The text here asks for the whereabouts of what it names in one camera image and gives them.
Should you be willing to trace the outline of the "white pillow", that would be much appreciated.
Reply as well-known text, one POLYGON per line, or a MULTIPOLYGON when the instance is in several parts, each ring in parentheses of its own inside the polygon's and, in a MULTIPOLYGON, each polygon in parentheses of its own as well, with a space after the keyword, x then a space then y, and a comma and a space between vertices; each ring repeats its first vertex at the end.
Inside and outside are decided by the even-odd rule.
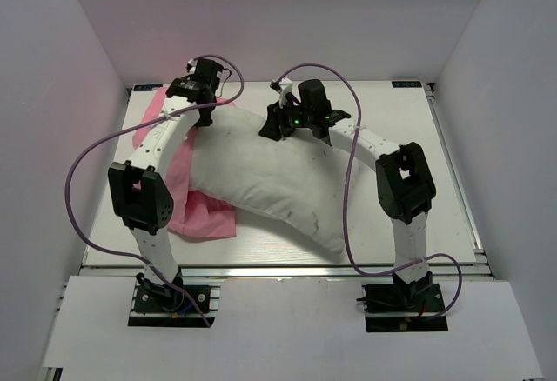
POLYGON ((261 137, 265 120, 239 107, 218 107, 212 120, 195 137, 192 189, 282 221, 322 248, 342 253, 347 154, 308 130, 280 141, 261 137))

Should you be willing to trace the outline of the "pink pillowcase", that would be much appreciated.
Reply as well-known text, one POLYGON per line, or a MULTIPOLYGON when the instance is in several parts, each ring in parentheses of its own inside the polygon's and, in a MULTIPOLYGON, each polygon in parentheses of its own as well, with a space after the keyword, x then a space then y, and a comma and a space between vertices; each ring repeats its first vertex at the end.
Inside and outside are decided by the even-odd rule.
POLYGON ((195 129, 188 132, 175 152, 166 175, 166 185, 174 200, 168 228, 183 237, 235 237, 235 208, 226 201, 191 187, 192 156, 197 136, 198 132, 195 129))

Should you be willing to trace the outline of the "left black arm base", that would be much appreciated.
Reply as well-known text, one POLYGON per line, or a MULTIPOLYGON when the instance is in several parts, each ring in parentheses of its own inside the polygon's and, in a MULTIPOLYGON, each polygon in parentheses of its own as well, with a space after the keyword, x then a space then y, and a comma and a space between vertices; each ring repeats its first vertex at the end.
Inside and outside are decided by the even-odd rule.
POLYGON ((166 284, 156 284, 136 275, 136 283, 128 317, 129 327, 204 328, 212 326, 218 310, 220 287, 195 283, 183 285, 177 276, 173 283, 185 290, 195 304, 183 293, 166 284))

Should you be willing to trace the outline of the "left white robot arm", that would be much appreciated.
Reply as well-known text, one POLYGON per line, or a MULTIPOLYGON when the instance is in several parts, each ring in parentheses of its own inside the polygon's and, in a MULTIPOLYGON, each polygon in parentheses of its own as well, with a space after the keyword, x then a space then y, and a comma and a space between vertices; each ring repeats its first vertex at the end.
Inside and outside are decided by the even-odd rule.
POLYGON ((108 170, 114 212, 135 238, 140 255, 148 260, 139 281, 157 286, 154 300, 167 311, 183 303, 184 289, 174 283, 179 266, 167 230, 174 200, 164 178, 190 129, 211 124, 212 108, 195 107, 217 101, 223 70, 222 64, 200 58, 186 76, 174 79, 158 114, 164 121, 147 130, 124 163, 114 162, 108 170))

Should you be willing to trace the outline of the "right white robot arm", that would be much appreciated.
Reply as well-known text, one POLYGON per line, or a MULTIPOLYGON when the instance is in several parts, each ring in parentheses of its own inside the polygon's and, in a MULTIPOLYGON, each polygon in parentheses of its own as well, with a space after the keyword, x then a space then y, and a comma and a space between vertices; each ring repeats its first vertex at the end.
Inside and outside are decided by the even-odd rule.
POLYGON ((433 283, 426 261, 426 221, 436 187, 422 147, 415 142, 396 144, 365 130, 360 119, 332 107, 317 79, 294 85, 285 78, 270 87, 278 101, 268 105, 260 136, 279 141, 308 129, 374 172, 379 205, 393 226, 393 301, 403 310, 415 309, 433 283))

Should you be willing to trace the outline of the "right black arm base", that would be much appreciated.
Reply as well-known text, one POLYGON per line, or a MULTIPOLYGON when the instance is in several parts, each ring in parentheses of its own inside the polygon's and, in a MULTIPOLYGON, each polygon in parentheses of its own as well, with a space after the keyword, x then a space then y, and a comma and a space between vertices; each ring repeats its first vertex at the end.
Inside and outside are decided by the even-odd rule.
POLYGON ((363 308, 368 333, 446 332, 445 309, 438 284, 420 293, 408 304, 394 284, 365 284, 356 304, 363 308))

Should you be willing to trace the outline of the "blue label sticker left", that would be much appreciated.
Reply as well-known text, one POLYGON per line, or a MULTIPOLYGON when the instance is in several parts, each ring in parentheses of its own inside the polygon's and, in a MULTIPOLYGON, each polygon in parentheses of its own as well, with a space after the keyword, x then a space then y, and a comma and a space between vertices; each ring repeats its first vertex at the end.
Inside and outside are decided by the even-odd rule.
POLYGON ((135 84, 132 91, 133 92, 152 92, 162 88, 162 84, 135 84))

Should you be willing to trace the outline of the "blue label sticker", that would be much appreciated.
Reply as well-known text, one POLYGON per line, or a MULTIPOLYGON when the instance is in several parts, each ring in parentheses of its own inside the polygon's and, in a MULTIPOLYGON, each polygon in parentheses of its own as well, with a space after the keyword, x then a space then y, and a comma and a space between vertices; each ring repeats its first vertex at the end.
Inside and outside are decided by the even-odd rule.
POLYGON ((132 91, 133 92, 152 92, 162 88, 162 84, 135 84, 132 91))
POLYGON ((401 81, 401 80, 393 80, 391 81, 393 88, 421 88, 422 83, 421 81, 401 81))

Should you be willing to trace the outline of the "blue label sticker right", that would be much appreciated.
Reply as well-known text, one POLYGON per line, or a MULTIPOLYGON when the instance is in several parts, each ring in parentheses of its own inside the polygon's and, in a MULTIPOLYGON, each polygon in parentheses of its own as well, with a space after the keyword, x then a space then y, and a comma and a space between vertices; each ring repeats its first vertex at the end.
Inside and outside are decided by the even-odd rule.
POLYGON ((393 88, 421 88, 422 83, 421 81, 401 81, 401 80, 393 80, 391 81, 393 88))

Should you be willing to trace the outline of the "white front board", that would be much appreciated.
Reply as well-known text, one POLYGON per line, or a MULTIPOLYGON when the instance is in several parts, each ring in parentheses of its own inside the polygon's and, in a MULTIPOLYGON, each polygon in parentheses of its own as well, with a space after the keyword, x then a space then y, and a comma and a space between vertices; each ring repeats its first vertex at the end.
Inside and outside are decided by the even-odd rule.
POLYGON ((128 277, 73 277, 44 365, 65 380, 528 380, 513 292, 465 284, 448 328, 370 333, 357 281, 231 279, 207 329, 132 328, 128 277))

